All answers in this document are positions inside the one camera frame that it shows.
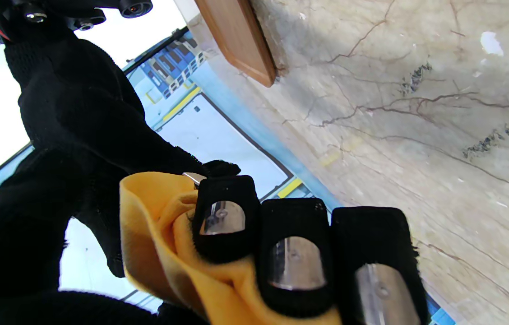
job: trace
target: wooden board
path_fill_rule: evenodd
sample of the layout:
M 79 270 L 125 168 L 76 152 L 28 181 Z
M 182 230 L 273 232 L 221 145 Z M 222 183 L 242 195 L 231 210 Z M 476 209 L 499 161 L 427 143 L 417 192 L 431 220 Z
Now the wooden board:
M 230 64 L 270 87 L 275 67 L 248 0 L 195 0 Z

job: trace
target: black mount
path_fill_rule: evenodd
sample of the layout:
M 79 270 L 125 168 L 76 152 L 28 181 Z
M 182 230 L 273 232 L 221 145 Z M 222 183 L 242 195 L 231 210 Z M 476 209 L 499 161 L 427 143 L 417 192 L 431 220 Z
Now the black mount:
M 106 21 L 100 8 L 120 10 L 124 18 L 136 18 L 152 9 L 151 0 L 0 0 L 0 44 L 10 39 L 13 24 L 19 17 L 27 22 L 40 24 L 48 16 L 65 20 L 73 31 L 91 29 Z

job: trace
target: camera lens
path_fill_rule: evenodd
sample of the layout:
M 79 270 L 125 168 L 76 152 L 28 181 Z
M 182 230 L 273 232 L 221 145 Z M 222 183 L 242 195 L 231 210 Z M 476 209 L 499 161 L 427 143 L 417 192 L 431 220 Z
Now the camera lens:
M 120 0 L 118 9 L 124 18 L 140 17 L 152 9 L 152 2 L 149 0 Z
M 136 4 L 130 7 L 130 12 L 133 14 L 137 14 L 143 10 L 143 4 Z

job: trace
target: yellow microfiber towel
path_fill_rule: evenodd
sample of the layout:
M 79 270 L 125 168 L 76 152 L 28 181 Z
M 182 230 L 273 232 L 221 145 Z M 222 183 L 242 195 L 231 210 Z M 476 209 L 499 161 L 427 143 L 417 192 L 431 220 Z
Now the yellow microfiber towel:
M 120 183 L 120 235 L 125 274 L 139 290 L 193 309 L 213 325 L 341 324 L 335 307 L 295 319 L 262 300 L 252 255 L 211 264 L 194 249 L 190 220 L 198 191 L 185 176 L 137 173 Z

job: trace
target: marble wall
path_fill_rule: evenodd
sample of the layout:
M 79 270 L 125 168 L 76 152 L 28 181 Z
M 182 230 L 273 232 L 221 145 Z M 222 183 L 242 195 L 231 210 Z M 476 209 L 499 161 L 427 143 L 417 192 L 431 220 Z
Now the marble wall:
M 252 5 L 280 77 L 232 68 L 197 16 L 217 74 L 341 202 L 405 212 L 458 323 L 509 325 L 509 0 Z

